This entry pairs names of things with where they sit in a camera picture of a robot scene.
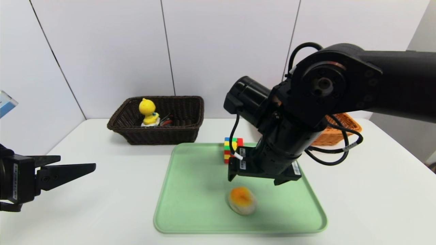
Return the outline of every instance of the white label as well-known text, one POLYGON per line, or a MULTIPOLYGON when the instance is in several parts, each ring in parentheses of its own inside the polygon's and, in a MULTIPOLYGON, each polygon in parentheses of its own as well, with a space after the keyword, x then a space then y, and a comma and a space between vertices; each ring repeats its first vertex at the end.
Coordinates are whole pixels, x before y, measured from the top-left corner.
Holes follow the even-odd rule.
POLYGON ((12 183, 12 198, 18 200, 18 164, 14 163, 14 177, 12 183))
POLYGON ((245 157, 245 148, 240 148, 240 149, 239 149, 239 154, 240 154, 242 157, 245 157))
POLYGON ((296 161, 292 163, 292 168, 294 169, 294 173, 296 175, 301 175, 300 168, 298 167, 298 163, 296 161))
MULTIPOLYGON (((240 148, 240 149, 239 149, 239 154, 240 154, 242 157, 245 157, 245 149, 244 149, 244 148, 240 148)), ((247 164, 245 163, 245 161, 243 161, 243 160, 239 160, 239 168, 240 168, 240 169, 243 169, 243 170, 246 170, 246 169, 247 169, 247 164)))

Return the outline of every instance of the black cable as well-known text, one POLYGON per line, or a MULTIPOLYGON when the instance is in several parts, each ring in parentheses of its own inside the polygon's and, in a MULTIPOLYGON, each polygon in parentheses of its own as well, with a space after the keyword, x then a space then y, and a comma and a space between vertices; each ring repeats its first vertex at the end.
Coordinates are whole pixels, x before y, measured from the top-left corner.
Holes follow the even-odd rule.
POLYGON ((294 59, 295 56, 297 55, 298 51, 300 51, 302 48, 306 48, 306 47, 311 47, 311 48, 315 48, 317 50, 321 50, 323 49, 323 47, 317 43, 312 43, 312 42, 308 42, 308 43, 303 43, 298 45, 294 51, 292 51, 291 53, 291 57, 289 58, 289 63, 288 63, 288 71, 286 72, 287 74, 289 73, 289 71, 292 69, 292 65, 294 63, 294 59))
POLYGON ((233 149, 233 134, 236 131, 236 127, 238 127, 238 123, 239 123, 239 113, 236 113, 236 121, 235 121, 235 125, 233 126, 232 132, 230 133, 230 138, 228 139, 228 144, 230 146, 230 153, 232 153, 232 155, 235 154, 235 150, 233 149))
POLYGON ((329 126, 332 127, 332 128, 338 129, 338 130, 340 130, 342 132, 342 136, 344 137, 345 147, 342 148, 342 149, 326 150, 326 149, 310 146, 306 150, 304 150, 304 152, 306 152, 306 154, 309 155, 313 160, 317 161, 318 163, 320 163, 322 165, 334 166, 334 165, 338 165, 338 164, 342 163, 347 158, 347 156, 348 156, 348 150, 350 148, 360 144, 363 141, 363 137, 357 131, 344 128, 344 125, 342 125, 342 123, 339 121, 339 119, 337 119, 337 117, 335 117, 334 115, 328 115, 328 116, 331 119, 333 119, 335 121, 335 123, 337 124, 337 125, 334 125, 334 124, 329 123, 329 126), (359 136, 359 139, 356 142, 354 142, 353 144, 351 144, 352 146, 349 145, 347 132, 356 133, 359 136), (343 152, 344 154, 342 154, 341 158, 338 159, 337 161, 334 161, 334 162, 325 162, 323 160, 320 160, 316 156, 314 156, 310 152, 311 150, 315 150, 315 151, 319 151, 319 152, 323 152, 323 153, 342 153, 343 152))

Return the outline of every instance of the orange wicker basket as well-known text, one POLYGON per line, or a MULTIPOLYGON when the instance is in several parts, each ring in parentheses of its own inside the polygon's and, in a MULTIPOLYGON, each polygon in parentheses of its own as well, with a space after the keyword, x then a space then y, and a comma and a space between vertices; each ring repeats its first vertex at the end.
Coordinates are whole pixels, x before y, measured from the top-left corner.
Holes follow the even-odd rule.
MULTIPOLYGON (((344 127, 355 130, 357 132, 362 131, 362 127, 360 127, 360 125, 356 121, 354 121, 348 114, 339 113, 339 114, 335 114, 335 116, 339 119, 342 125, 344 125, 344 127)), ((327 116, 327 120, 332 124, 336 124, 328 116, 327 116)), ((340 130, 327 127, 321 133, 321 135, 312 143, 312 146, 333 146, 339 143, 343 139, 344 137, 342 136, 342 132, 340 130)))

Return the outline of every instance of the orange food item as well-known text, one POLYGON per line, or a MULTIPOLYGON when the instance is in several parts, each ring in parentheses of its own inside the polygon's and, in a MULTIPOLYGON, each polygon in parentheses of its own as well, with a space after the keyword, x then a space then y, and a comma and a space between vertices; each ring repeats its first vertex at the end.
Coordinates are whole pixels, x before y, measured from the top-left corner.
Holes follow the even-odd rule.
POLYGON ((228 203, 233 211, 241 215, 254 213, 257 205, 253 193, 244 186, 236 187, 230 191, 228 203))

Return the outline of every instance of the wicker basket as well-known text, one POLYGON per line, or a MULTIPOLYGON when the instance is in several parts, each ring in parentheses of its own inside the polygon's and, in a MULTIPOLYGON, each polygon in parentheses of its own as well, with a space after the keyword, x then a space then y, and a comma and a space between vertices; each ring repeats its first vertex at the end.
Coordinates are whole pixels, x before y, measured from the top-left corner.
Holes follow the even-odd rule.
POLYGON ((127 99, 107 127, 131 145, 176 145, 195 141, 203 115, 204 101, 200 96, 143 96, 127 99), (144 115, 138 108, 143 98, 154 102, 161 117, 172 113, 173 126, 141 127, 144 115))
MULTIPOLYGON (((340 113, 335 114, 335 116, 339 119, 339 121, 344 125, 344 127, 361 132, 362 127, 354 121, 348 114, 346 113, 340 113)), ((336 124, 330 117, 327 116, 327 120, 332 123, 336 124)), ((312 143, 312 146, 333 146, 339 143, 341 140, 343 140, 344 137, 342 136, 342 132, 337 129, 333 129, 330 127, 327 127, 321 135, 312 143)))

